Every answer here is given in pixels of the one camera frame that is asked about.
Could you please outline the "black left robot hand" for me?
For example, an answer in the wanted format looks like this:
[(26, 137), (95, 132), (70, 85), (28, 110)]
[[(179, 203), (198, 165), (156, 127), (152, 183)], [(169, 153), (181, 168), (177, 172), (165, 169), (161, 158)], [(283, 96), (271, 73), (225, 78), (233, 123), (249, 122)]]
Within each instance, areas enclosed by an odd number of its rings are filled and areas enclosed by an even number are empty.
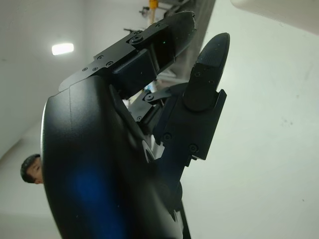
[(230, 36), (213, 37), (186, 83), (145, 90), (195, 34), (179, 12), (134, 31), (64, 80), (44, 107), (41, 157), (64, 239), (188, 239), (180, 179), (207, 157), (225, 100)]

